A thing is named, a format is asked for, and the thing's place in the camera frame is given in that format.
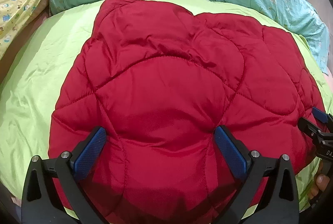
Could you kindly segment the person's right hand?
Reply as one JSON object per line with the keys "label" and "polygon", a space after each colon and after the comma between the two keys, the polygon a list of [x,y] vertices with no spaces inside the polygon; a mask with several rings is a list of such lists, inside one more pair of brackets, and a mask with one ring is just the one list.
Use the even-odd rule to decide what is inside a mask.
{"label": "person's right hand", "polygon": [[309,200],[312,200],[314,197],[316,197],[320,191],[324,191],[330,182],[330,178],[323,174],[324,161],[322,160],[319,164],[318,170],[316,172],[316,175],[314,177],[314,182],[308,191],[308,198]]}

